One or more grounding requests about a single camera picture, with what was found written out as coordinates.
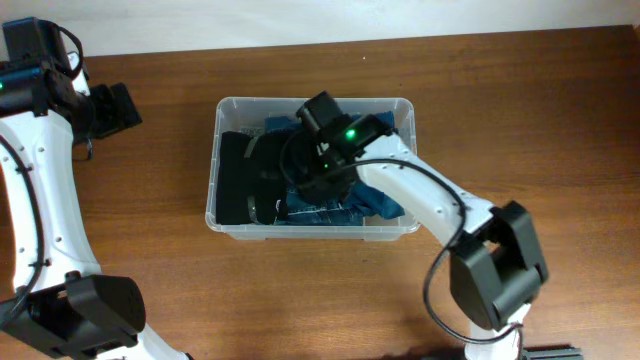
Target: black cloth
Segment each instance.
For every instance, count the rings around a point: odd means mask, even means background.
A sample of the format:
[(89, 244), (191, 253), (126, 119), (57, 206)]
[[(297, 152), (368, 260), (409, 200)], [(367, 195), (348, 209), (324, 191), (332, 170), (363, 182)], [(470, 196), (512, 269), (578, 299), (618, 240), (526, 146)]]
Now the black cloth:
[(278, 161), (287, 134), (260, 136), (245, 157), (251, 136), (225, 132), (221, 136), (216, 187), (216, 222), (221, 225), (273, 224), (287, 216), (287, 188)]

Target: blue cloth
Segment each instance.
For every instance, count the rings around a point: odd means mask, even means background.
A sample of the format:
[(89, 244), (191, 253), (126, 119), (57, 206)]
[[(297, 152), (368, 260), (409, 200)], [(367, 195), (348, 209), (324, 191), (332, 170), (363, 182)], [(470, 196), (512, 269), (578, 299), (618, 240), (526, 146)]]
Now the blue cloth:
[(322, 205), (307, 204), (294, 188), (287, 189), (287, 220), (276, 225), (362, 226), (365, 216), (373, 216), (373, 209), (362, 206), (357, 198), (344, 203), (329, 200)]
[[(353, 120), (361, 117), (351, 114)], [(395, 127), (393, 112), (387, 111), (375, 115), (390, 127)], [(302, 124), (294, 122), (287, 116), (275, 116), (265, 119), (267, 133), (294, 131)], [(351, 188), (347, 199), (340, 204), (338, 200), (330, 200), (322, 206), (305, 203), (297, 191), (287, 189), (287, 207), (289, 219), (278, 220), (277, 225), (342, 225), (361, 226), (365, 216), (380, 215), (383, 219), (394, 219), (404, 215), (404, 209), (383, 192), (357, 181)]]

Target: black cable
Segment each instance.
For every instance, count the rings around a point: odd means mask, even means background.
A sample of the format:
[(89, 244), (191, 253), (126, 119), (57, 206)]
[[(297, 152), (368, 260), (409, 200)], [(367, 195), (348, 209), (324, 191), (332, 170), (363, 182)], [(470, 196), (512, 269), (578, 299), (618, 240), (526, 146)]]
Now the black cable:
[[(287, 146), (289, 145), (290, 141), (297, 136), (297, 133), (293, 134), (285, 143), (285, 145), (282, 148), (282, 151), (280, 152), (280, 169), (283, 171), (283, 174), (285, 174), (285, 178), (292, 182), (294, 185), (295, 183), (293, 181), (291, 181), (291, 179), (289, 178), (288, 175), (286, 175), (286, 172), (284, 171), (284, 154), (285, 154), (285, 150), (287, 148)], [(436, 274), (436, 270), (438, 270), (438, 268), (440, 267), (440, 265), (442, 265), (442, 263), (444, 262), (444, 260), (446, 259), (447, 255), (449, 254), (449, 250), (456, 246), (458, 241), (460, 240), (460, 238), (462, 237), (462, 234), (464, 233), (464, 226), (466, 224), (467, 221), (467, 209), (466, 206), (464, 204), (464, 202), (462, 201), (462, 198), (460, 198), (460, 195), (458, 195), (458, 193), (451, 188), (451, 186), (449, 186), (449, 184), (447, 184), (446, 182), (444, 182), (442, 179), (440, 179), (438, 176), (436, 176), (435, 174), (431, 173), (430, 171), (415, 165), (413, 163), (407, 162), (407, 161), (403, 161), (403, 160), (397, 160), (397, 159), (370, 159), (370, 160), (363, 160), (363, 161), (358, 161), (356, 163), (353, 164), (349, 164), (343, 167), (340, 167), (338, 169), (332, 170), (327, 172), (326, 174), (323, 174), (322, 176), (317, 177), (316, 179), (303, 183), (303, 184), (298, 184), (297, 187), (300, 189), (305, 189), (305, 188), (309, 188), (312, 187), (313, 185), (315, 185), (315, 183), (334, 177), (336, 175), (339, 175), (340, 173), (347, 171), (347, 170), (351, 170), (354, 169), (358, 166), (363, 166), (363, 165), (371, 165), (371, 164), (395, 164), (395, 165), (400, 165), (400, 167), (407, 167), (410, 169), (413, 169), (423, 175), (425, 175), (426, 177), (428, 177), (429, 179), (433, 180), (436, 184), (438, 184), (439, 186), (441, 186), (447, 193), (449, 193), (449, 195), (451, 195), (451, 197), (455, 200), (455, 203), (458, 205), (458, 211), (459, 211), (459, 215), (460, 215), (460, 224), (458, 225), (458, 228), (456, 229), (455, 233), (453, 234), (453, 236), (451, 237), (451, 239), (447, 242), (447, 244), (442, 248), (442, 250), (440, 251), (440, 253), (438, 254), (438, 256), (436, 256), (436, 259), (433, 261), (433, 263), (431, 264), (431, 267), (429, 268), (429, 272), (427, 273), (427, 276), (425, 278), (424, 281), (424, 285), (423, 285), (423, 289), (422, 289), (422, 293), (423, 293), (423, 302), (427, 308), (427, 312), (429, 313), (429, 316), (431, 316), (431, 318), (433, 319), (433, 321), (440, 326), (440, 328), (442, 328), (447, 334), (453, 336), (454, 338), (465, 342), (465, 343), (469, 343), (469, 344), (477, 344), (477, 345), (488, 345), (488, 344), (493, 344), (496, 343), (500, 340), (505, 339), (507, 336), (511, 335), (511, 333), (513, 333), (514, 331), (517, 331), (518, 329), (522, 328), (522, 324), (516, 323), (511, 325), (511, 327), (509, 327), (509, 329), (507, 331), (505, 331), (504, 333), (493, 337), (493, 338), (489, 338), (489, 339), (474, 339), (474, 338), (470, 338), (467, 336), (464, 336), (462, 334), (460, 334), (459, 332), (453, 330), (451, 327), (449, 327), (447, 324), (445, 324), (442, 320), (440, 320), (440, 318), (438, 317), (438, 315), (435, 313), (433, 307), (431, 306), (431, 301), (429, 300), (429, 288), (431, 287), (431, 282), (433, 280), (433, 277)]]
[(2, 319), (0, 320), (0, 329), (4, 329), (9, 323), (15, 320), (20, 312), (24, 310), (27, 305), (27, 296), (31, 293), (36, 282), (40, 278), (40, 274), (42, 273), (42, 267), (45, 265), (44, 261), (44, 230), (42, 227), (42, 219), (40, 218), (40, 212), (38, 211), (38, 201), (36, 199), (36, 192), (33, 188), (33, 183), (31, 182), (31, 177), (29, 176), (29, 171), (32, 169), (27, 168), (16, 153), (15, 149), (11, 147), (9, 142), (2, 136), (0, 136), (0, 143), (7, 150), (13, 161), (15, 161), (18, 166), (16, 171), (22, 174), (22, 179), (24, 180), (25, 187), (27, 188), (27, 192), (29, 193), (29, 201), (31, 202), (31, 210), (33, 211), (33, 220), (36, 225), (36, 234), (37, 234), (37, 260), (33, 266), (33, 275), (31, 275), (31, 279), (27, 283), (27, 286), (20, 287), (17, 290), (17, 294), (14, 300), (14, 305), (11, 310), (7, 311), (3, 314)]
[(73, 44), (76, 46), (76, 48), (78, 48), (78, 65), (76, 65), (76, 67), (73, 70), (71, 70), (70, 73), (66, 74), (67, 72), (65, 72), (65, 74), (69, 76), (71, 80), (74, 80), (75, 78), (78, 77), (78, 75), (80, 75), (80, 72), (82, 71), (82, 67), (84, 66), (84, 52), (82, 51), (82, 42), (80, 42), (80, 39), (78, 39), (75, 35), (73, 35), (71, 31), (63, 28), (62, 26), (58, 26), (58, 30), (60, 30), (61, 33), (67, 35), (69, 39), (71, 39)]

